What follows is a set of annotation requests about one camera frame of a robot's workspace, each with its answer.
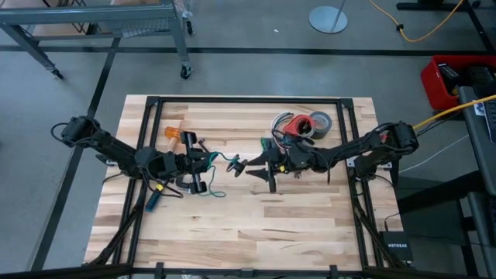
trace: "wooden table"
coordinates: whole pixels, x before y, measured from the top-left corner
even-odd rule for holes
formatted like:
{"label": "wooden table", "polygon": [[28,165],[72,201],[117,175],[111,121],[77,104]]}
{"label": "wooden table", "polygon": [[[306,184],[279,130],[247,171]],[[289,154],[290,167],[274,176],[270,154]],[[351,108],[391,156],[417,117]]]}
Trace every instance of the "wooden table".
{"label": "wooden table", "polygon": [[[144,95],[129,95],[124,104],[116,137],[131,146],[136,146],[145,101]],[[377,126],[374,105],[371,98],[353,101],[362,136]],[[150,141],[154,109],[145,146]],[[157,149],[167,149],[164,129],[173,126],[205,138],[210,151],[223,152],[227,157],[238,153],[250,160],[260,155],[260,138],[270,136],[272,119],[284,111],[295,114],[324,111],[333,120],[337,117],[335,105],[166,103]],[[346,126],[350,127],[349,124],[346,116]],[[317,141],[316,146],[332,147],[340,143],[339,124],[334,121],[331,132]],[[184,147],[178,145],[175,152],[184,152]],[[166,267],[177,268],[326,270],[335,264],[339,270],[361,270],[343,162],[332,169],[330,185],[326,183],[326,174],[310,170],[299,180],[279,174],[277,194],[270,194],[267,183],[259,178],[248,174],[234,178],[233,173],[225,172],[226,165],[220,158],[215,161],[217,171],[212,187],[224,191],[227,197],[162,198],[154,212],[144,213],[136,267],[154,267],[156,262],[164,262]],[[118,172],[110,167],[107,176]],[[390,178],[383,170],[377,174]],[[211,177],[209,172],[201,179],[208,182]],[[85,261],[93,260],[117,231],[127,184],[126,177],[105,183]],[[398,212],[394,190],[386,181],[376,179],[370,182],[370,193],[378,229],[384,229],[384,218]],[[391,230],[402,229],[399,215],[389,218],[387,223]],[[369,262],[374,265],[371,240],[363,230]],[[129,235],[122,252],[124,261]]]}

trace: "shelf rack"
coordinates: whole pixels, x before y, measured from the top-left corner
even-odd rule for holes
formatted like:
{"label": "shelf rack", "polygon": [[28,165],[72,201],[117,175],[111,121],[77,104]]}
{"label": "shelf rack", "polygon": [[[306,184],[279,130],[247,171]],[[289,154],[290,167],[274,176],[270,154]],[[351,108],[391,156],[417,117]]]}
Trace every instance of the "shelf rack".
{"label": "shelf rack", "polygon": [[187,79],[191,74],[184,41],[185,30],[190,35],[193,33],[191,21],[177,14],[173,0],[157,0],[157,4],[99,6],[87,6],[84,0],[40,0],[36,4],[41,5],[35,7],[32,0],[26,2],[5,0],[0,9],[0,28],[60,79],[64,76],[40,48],[41,40],[172,36],[181,58],[181,77]]}

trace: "black tape roll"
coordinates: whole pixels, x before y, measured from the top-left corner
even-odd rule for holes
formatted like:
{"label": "black tape roll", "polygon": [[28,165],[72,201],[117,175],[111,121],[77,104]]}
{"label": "black tape roll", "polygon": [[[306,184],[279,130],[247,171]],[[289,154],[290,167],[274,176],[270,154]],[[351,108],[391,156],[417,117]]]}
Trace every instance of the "black tape roll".
{"label": "black tape roll", "polygon": [[315,121],[315,131],[311,136],[314,140],[323,139],[327,133],[331,130],[332,120],[329,115],[325,112],[312,112],[310,115],[313,121]]}

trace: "cart wheel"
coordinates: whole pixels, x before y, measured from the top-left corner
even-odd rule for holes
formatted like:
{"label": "cart wheel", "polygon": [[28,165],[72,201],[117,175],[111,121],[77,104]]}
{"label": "cart wheel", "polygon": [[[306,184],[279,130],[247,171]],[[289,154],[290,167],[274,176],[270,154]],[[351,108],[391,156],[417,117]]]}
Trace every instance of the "cart wheel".
{"label": "cart wheel", "polygon": [[188,79],[190,75],[191,75],[191,67],[183,66],[181,68],[181,78]]}
{"label": "cart wheel", "polygon": [[59,79],[61,79],[61,80],[63,80],[63,79],[64,79],[64,76],[63,76],[63,75],[62,75],[62,74],[61,74],[61,73],[60,73],[57,69],[56,69],[56,70],[52,70],[52,74],[53,74],[55,77],[57,77],[57,78],[59,78]]}
{"label": "cart wheel", "polygon": [[186,30],[188,31],[188,34],[193,35],[193,25],[189,20],[186,22]]}

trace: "red toolbox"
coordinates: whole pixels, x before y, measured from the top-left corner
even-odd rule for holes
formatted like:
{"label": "red toolbox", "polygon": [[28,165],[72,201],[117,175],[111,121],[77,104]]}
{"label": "red toolbox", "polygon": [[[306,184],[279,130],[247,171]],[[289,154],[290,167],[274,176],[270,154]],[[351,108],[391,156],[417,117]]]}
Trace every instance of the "red toolbox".
{"label": "red toolbox", "polygon": [[437,67],[441,63],[446,63],[458,74],[463,74],[463,70],[472,64],[486,64],[496,68],[496,56],[436,55],[432,57],[427,67],[422,70],[420,77],[431,107],[443,111],[457,106],[458,96],[450,95],[446,90],[443,77]]}

